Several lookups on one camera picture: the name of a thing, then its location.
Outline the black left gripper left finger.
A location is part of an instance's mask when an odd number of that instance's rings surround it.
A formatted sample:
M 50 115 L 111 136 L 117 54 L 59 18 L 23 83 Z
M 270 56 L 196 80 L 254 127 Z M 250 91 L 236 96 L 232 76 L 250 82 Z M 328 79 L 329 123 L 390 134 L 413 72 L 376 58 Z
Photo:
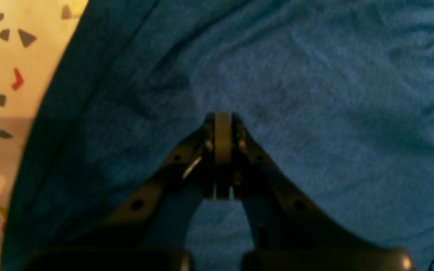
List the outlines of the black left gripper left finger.
M 182 140 L 104 221 L 69 245 L 37 250 L 25 271 L 194 271 L 184 248 L 204 199 L 217 195 L 217 113 Z

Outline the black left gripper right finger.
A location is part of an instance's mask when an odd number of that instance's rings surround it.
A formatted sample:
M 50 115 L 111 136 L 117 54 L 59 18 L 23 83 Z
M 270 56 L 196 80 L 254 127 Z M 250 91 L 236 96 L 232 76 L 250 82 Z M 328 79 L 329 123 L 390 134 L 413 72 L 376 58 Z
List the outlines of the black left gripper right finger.
M 291 182 L 236 114 L 215 115 L 215 197 L 243 205 L 254 250 L 243 271 L 413 271 L 408 252 L 339 226 Z

